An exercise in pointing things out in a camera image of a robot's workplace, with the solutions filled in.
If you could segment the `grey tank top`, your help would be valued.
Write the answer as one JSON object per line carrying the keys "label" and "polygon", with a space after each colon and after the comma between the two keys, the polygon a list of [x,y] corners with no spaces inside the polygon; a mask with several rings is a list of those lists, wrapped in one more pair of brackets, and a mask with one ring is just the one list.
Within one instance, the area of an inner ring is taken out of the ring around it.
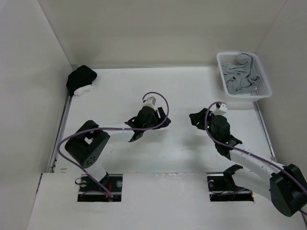
{"label": "grey tank top", "polygon": [[230,94],[246,94],[255,90],[260,84],[254,58],[248,54],[237,55],[238,65],[225,63],[222,65],[227,91]]}

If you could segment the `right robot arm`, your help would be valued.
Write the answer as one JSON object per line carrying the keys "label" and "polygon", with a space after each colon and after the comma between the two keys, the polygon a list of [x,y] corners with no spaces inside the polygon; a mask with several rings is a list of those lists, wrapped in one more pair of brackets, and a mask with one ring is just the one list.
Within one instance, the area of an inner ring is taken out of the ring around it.
{"label": "right robot arm", "polygon": [[217,102],[215,107],[213,111],[203,108],[189,118],[193,126],[206,131],[221,156],[234,162],[223,172],[224,187],[256,192],[287,217],[301,211],[307,204],[307,182],[301,170],[294,164],[282,165],[244,150],[243,142],[230,132],[230,124],[224,116],[226,104]]}

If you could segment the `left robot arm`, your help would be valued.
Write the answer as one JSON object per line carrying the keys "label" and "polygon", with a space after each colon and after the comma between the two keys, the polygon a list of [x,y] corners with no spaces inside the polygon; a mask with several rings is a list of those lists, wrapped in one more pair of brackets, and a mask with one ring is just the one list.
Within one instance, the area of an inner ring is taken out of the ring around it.
{"label": "left robot arm", "polygon": [[70,138],[65,150],[91,176],[91,185],[97,191],[106,189],[109,174],[98,163],[98,158],[108,143],[134,142],[140,139],[145,130],[167,127],[171,120],[162,107],[153,109],[143,106],[135,117],[119,125],[119,130],[95,130]]}

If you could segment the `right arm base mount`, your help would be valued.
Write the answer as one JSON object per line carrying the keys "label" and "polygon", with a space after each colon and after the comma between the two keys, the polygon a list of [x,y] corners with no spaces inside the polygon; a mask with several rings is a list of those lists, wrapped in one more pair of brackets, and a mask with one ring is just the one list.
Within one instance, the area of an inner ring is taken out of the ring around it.
{"label": "right arm base mount", "polygon": [[207,174],[209,199],[211,202],[253,202],[252,191],[235,185],[233,175],[243,167],[233,165],[223,172],[211,172]]}

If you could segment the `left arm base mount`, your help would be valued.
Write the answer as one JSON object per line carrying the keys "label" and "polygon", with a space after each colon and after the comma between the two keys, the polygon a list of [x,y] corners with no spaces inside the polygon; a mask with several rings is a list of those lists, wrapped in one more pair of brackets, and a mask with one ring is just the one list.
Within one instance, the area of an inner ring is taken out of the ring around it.
{"label": "left arm base mount", "polygon": [[82,175],[75,180],[78,185],[78,202],[121,202],[123,175],[110,174],[103,180],[104,187],[113,195],[109,197],[105,189],[93,182],[87,175]]}

